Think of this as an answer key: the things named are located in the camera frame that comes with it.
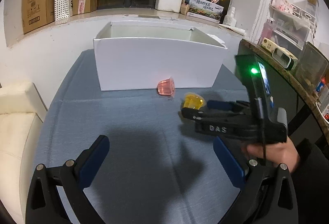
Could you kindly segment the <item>person right hand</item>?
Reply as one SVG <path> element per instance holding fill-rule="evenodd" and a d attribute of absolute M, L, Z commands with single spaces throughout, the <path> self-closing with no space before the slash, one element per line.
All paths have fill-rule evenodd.
<path fill-rule="evenodd" d="M 299 164 L 299 154 L 292 140 L 287 137 L 285 143 L 276 143 L 262 146 L 261 144 L 244 144 L 241 147 L 242 152 L 249 158 L 263 158 L 275 165 L 284 163 L 287 165 L 290 173 L 294 172 Z"/>

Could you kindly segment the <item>person right forearm black sleeve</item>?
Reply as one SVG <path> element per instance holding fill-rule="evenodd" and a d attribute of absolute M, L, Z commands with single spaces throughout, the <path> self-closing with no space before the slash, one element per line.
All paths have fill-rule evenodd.
<path fill-rule="evenodd" d="M 299 163 L 292 173 L 299 223 L 328 223 L 328 159 L 309 140 L 297 145 Z"/>

